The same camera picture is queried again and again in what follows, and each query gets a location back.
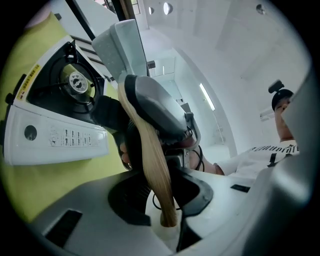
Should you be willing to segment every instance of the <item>gas burner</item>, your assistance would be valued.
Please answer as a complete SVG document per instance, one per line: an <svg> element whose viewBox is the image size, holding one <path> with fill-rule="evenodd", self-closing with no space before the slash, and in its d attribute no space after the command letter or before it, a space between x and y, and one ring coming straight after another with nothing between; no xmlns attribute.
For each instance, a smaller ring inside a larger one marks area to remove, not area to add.
<svg viewBox="0 0 320 256"><path fill-rule="evenodd" d="M67 42L46 62L27 100L38 107L70 118L95 123L90 112L103 94L105 79Z"/></svg>
<svg viewBox="0 0 320 256"><path fill-rule="evenodd" d="M78 94L83 94L88 90L88 82L80 72L72 72L69 76L69 85Z"/></svg>

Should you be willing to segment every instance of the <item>yellow-green surface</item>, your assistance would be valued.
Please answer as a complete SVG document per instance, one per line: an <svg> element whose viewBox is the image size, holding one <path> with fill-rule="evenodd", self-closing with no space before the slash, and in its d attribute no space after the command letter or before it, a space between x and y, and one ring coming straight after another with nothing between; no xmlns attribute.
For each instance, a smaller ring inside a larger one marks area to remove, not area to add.
<svg viewBox="0 0 320 256"><path fill-rule="evenodd" d="M5 118L5 97L22 74L67 32L51 13L42 23L25 31L15 45L0 79L0 120ZM108 96L117 91L108 84ZM1 154L1 178L12 204L26 221L80 184L124 172L113 137L108 133L109 155L88 160L33 166L9 166Z"/></svg>

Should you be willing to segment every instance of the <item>white plastic panel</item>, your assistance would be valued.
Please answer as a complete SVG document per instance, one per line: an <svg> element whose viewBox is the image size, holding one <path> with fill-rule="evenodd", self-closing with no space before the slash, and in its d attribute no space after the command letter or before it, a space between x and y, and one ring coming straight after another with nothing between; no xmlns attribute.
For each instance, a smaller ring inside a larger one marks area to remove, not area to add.
<svg viewBox="0 0 320 256"><path fill-rule="evenodd" d="M5 128L5 162L10 165L52 164L109 153L105 129L66 116L63 119L65 121L52 119L12 105Z"/></svg>

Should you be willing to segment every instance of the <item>person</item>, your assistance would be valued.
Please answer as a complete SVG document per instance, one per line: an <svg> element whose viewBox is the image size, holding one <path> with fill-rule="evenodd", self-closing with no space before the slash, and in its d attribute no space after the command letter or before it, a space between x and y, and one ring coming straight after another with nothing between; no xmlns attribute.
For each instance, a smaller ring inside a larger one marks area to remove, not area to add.
<svg viewBox="0 0 320 256"><path fill-rule="evenodd" d="M291 134L288 126L282 118L283 111L290 104L290 98L293 93L287 89L279 90L272 98L271 106L274 111L274 121L279 135L280 142L276 144L261 145L251 148L226 161L215 162L211 164L203 156L203 164L199 171L207 173L256 179L259 172L263 169L274 167L282 159L299 153L299 147ZM125 144L120 146L124 152L121 158L125 163L129 163L129 156ZM191 169L195 169L199 164L200 149L196 152L189 152L189 164Z"/></svg>

